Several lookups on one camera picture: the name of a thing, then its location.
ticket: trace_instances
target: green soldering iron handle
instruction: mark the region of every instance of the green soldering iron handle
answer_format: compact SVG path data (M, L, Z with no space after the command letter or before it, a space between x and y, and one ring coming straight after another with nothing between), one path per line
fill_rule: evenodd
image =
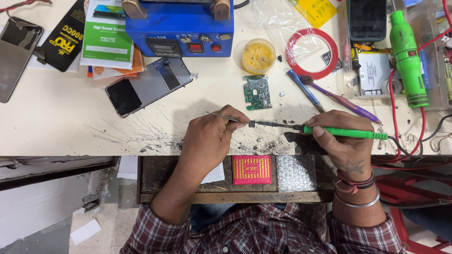
M342 128L334 128L334 127L323 127L329 133L337 136L349 136L349 137L360 137L360 138L373 138L373 139L381 139L387 140L387 133L376 133L370 131L360 131L360 130L350 130L350 129L342 129ZM305 125L304 133L312 134L312 127Z
M395 66L402 77L406 100L410 108L428 106L427 93L421 75L421 61L417 53L413 29L405 22L402 11L390 16L392 29L389 34Z

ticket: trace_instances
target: silver bangle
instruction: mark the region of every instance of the silver bangle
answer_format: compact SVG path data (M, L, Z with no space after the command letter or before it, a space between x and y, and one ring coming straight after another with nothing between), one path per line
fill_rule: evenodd
M375 204L380 199L380 190L377 188L377 197L372 202L364 204L364 205L354 205L354 204L349 204L349 203L345 202L344 200L342 200L338 197L338 195L336 193L336 189L334 189L334 196L336 197L337 200L339 200L339 202L343 203L346 206L362 208L362 207L369 207L369 206Z

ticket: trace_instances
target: hand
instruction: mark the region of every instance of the hand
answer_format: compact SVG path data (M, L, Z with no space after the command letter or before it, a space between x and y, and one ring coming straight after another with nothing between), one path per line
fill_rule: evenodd
M321 126L374 131L371 121L364 117L351 115L344 111L331 110L314 116L305 123L313 127L312 135L319 145L328 152L331 162L352 181L365 181L370 178L372 168L370 155L373 139L334 137Z
M250 122L248 117L231 105L226 105L215 113L237 118L240 122L213 114L190 121L179 164L190 168L201 181L224 160L229 152L232 133Z

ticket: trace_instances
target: scratched table surface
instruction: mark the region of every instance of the scratched table surface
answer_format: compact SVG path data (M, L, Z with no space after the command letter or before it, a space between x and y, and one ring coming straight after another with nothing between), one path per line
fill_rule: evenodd
M53 6L35 3L10 13L51 31L74 1L54 1ZM1 6L15 2L3 0ZM285 74L289 68L285 57L283 62L277 61L267 72L273 108L256 111L245 108L242 76L249 74L241 65L240 54L251 39L270 40L266 31L255 23L250 10L248 5L235 11L231 57L184 58L188 70L198 73L198 79L124 119L117 115L105 93L105 87L115 78L97 81L87 78L86 66L80 66L78 73L26 68L9 102L0 103L0 155L178 155L188 122L226 104L243 111L252 120L305 122L318 111ZM0 24L6 21L6 13L0 14ZM336 15L321 30L339 43ZM279 45L275 48L277 55L285 55ZM308 71L321 70L325 64L320 56L327 51L328 47L323 44L323 49L299 64ZM146 63L156 59L147 58ZM317 80L316 84L343 94L341 71ZM348 111L329 97L311 90L326 110ZM353 102L381 119L381 126L374 125L376 131L394 135L389 100L359 99ZM409 109L405 99L397 100L396 105L401 144L411 150L420 133L420 111ZM427 113L426 136L435 130L439 119L446 114ZM452 121L446 120L442 130L451 129ZM289 129L263 126L241 128L233 135L230 154L294 154L294 143L289 143L283 136L287 131ZM395 152L396 147L391 141L374 141L373 154ZM452 154L452 139L441 143L440 152ZM424 145L424 153L437 154L428 144Z

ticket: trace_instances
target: tape roll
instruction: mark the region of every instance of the tape roll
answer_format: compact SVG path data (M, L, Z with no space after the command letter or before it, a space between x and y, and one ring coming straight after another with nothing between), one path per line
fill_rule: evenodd
M297 42L297 40L299 38L301 38L302 36L305 35L313 35L315 34L317 37L321 38L327 45L328 48L330 49L331 52L331 61L330 64L317 72L308 72L305 71L304 69L302 69L298 64L294 64L292 65L289 61L289 59L291 59L291 57L289 56L288 51L291 50L293 51L293 47L295 46L295 43ZM299 30L298 32L296 32L294 35L292 35L292 37L289 39L289 42L287 43L286 46L286 58L287 61L290 65L290 67L293 69L293 71L295 73L297 73L298 75L309 75L312 77L312 79L314 80L319 80L321 78L326 77L328 74L330 74L334 68L336 67L336 64L338 62L339 59L339 53L338 53L338 47L336 46L336 43L334 42L333 38L331 38L330 35L328 35L327 33L325 33L324 31L320 30L320 29L316 29L316 28L306 28L306 29L302 29Z
M398 79L392 80L392 91L394 92L394 95L400 94L402 92L402 82ZM391 94L389 91L389 80L384 81L381 84L381 94Z

